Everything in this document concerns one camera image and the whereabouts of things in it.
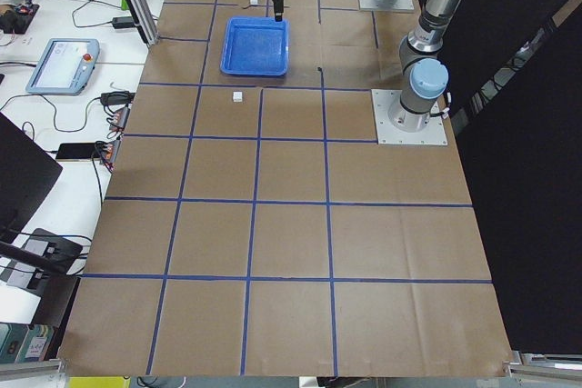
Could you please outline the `blue plastic tray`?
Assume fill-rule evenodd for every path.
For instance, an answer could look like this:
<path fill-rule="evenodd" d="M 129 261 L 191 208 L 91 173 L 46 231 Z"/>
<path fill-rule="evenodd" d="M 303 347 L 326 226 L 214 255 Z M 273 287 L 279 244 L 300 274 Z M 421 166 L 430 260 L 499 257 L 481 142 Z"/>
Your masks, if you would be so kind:
<path fill-rule="evenodd" d="M 226 24 L 220 70 L 228 75 L 282 76 L 289 66 L 289 23 L 234 16 Z"/>

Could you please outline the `black power adapter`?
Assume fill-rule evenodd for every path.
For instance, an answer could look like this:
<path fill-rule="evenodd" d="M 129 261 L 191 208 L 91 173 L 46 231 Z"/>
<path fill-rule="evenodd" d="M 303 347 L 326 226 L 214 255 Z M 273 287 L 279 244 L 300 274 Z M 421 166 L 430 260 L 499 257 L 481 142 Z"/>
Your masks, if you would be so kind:
<path fill-rule="evenodd" d="M 127 29 L 135 27 L 134 20 L 130 16 L 113 17 L 111 20 L 111 25 L 114 29 Z"/>

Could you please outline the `blue teach pendant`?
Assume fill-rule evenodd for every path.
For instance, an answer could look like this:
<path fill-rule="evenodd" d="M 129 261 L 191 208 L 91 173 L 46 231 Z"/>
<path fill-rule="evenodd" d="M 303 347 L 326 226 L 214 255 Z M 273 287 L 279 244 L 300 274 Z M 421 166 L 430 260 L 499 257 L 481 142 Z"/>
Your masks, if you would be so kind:
<path fill-rule="evenodd" d="M 31 95 L 79 95 L 100 54 L 93 38 L 51 38 L 25 90 Z"/>

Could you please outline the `brown paper table cover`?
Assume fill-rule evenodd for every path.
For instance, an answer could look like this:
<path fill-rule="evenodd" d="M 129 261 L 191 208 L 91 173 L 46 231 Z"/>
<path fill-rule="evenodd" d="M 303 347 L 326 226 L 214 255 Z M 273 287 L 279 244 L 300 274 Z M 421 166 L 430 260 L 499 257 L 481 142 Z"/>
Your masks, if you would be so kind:
<path fill-rule="evenodd" d="M 74 376 L 498 376 L 453 135 L 381 145 L 416 13 L 285 0 L 281 77 L 220 70 L 269 0 L 165 0 L 59 355 Z M 242 102 L 232 100 L 243 94 Z"/>

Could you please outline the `black smartphone on desk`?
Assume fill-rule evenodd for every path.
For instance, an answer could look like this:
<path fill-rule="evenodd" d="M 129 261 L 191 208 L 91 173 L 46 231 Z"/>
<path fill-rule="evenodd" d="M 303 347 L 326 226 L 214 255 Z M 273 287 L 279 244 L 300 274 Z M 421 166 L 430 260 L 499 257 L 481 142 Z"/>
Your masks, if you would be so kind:
<path fill-rule="evenodd" d="M 97 158 L 94 143 L 62 143 L 59 145 L 56 161 L 73 162 L 86 161 Z"/>

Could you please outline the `black monitor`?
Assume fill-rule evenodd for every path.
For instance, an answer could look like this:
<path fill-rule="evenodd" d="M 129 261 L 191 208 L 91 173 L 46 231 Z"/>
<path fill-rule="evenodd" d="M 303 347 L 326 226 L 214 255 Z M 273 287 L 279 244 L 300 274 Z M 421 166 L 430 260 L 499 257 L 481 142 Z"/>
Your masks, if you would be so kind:
<path fill-rule="evenodd" d="M 1 115 L 1 241 L 11 244 L 54 187 L 62 166 Z"/>

